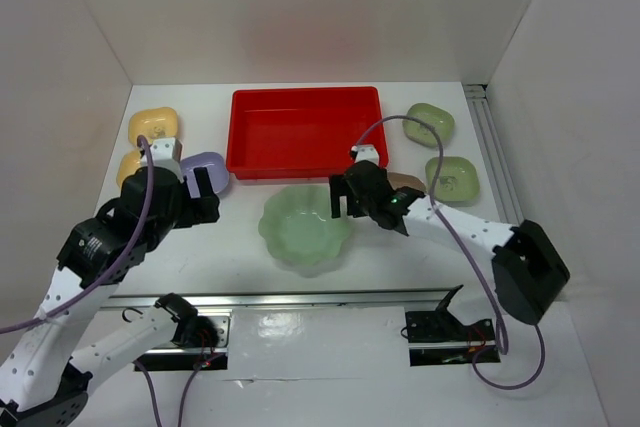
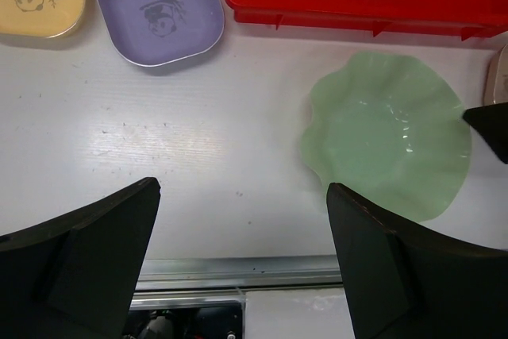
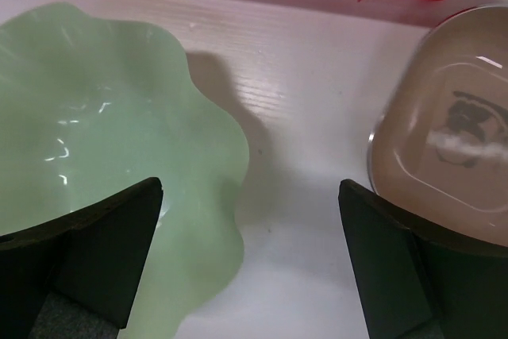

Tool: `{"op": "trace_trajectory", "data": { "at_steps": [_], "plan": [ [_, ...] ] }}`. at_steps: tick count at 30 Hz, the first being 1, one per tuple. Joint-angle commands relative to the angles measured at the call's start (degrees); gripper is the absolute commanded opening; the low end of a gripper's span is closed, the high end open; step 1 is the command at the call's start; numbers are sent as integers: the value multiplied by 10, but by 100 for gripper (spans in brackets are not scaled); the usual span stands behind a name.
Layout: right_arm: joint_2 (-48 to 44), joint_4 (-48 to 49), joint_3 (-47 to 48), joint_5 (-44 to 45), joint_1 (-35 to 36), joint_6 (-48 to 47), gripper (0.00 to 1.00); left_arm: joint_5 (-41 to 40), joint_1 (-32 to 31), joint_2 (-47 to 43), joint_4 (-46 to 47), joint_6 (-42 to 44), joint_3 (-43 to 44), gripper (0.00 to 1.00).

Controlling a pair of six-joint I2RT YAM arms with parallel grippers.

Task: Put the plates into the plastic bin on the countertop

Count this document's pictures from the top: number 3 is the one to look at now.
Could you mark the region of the green scalloped bowl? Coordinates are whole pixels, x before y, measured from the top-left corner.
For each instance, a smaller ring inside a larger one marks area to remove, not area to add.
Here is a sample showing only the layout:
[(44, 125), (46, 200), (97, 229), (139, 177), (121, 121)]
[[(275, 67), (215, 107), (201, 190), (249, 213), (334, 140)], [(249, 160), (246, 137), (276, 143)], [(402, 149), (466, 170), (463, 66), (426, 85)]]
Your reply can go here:
[(1, 231), (162, 183), (131, 322), (179, 321), (237, 274), (248, 160), (241, 127), (195, 86), (167, 30), (67, 3), (2, 23)]

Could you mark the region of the brown square plate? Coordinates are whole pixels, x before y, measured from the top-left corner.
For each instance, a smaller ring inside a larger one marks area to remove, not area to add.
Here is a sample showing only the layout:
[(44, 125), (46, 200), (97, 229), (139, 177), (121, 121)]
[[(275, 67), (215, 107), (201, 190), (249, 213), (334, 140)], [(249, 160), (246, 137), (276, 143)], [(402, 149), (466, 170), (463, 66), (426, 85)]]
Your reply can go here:
[(430, 30), (369, 138), (373, 190), (463, 235), (507, 243), (507, 8)]

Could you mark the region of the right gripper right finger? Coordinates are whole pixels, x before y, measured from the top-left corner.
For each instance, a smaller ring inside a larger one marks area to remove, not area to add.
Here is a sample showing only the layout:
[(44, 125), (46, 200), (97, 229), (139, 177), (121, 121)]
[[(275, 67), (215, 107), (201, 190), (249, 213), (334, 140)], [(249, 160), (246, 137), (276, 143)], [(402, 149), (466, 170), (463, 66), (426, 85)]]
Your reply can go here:
[(507, 249), (401, 209), (351, 179), (338, 204), (371, 338), (505, 338)]

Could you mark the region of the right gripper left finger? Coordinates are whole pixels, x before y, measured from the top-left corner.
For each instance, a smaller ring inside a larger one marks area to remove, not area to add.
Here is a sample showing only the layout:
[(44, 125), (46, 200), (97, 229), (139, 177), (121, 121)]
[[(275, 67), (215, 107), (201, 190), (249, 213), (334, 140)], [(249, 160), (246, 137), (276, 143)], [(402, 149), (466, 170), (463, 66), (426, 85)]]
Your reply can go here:
[(127, 326), (163, 201), (156, 177), (1, 237), (3, 338), (115, 338)]

